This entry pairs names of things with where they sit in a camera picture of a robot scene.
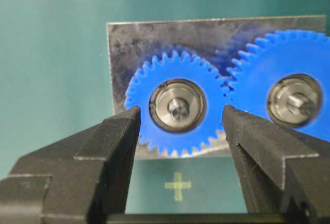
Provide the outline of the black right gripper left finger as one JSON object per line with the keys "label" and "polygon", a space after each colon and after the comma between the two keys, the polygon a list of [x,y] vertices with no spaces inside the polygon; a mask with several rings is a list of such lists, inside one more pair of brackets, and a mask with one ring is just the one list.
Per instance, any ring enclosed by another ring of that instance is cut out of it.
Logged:
{"label": "black right gripper left finger", "polygon": [[123,213],[140,124],[133,107],[20,157],[1,181],[1,223],[104,223]]}

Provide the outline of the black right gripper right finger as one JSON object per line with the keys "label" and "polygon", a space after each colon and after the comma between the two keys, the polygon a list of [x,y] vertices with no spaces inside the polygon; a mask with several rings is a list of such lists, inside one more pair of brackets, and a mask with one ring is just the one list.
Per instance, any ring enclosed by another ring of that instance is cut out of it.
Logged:
{"label": "black right gripper right finger", "polygon": [[249,213],[329,223],[329,142],[230,105],[222,125]]}

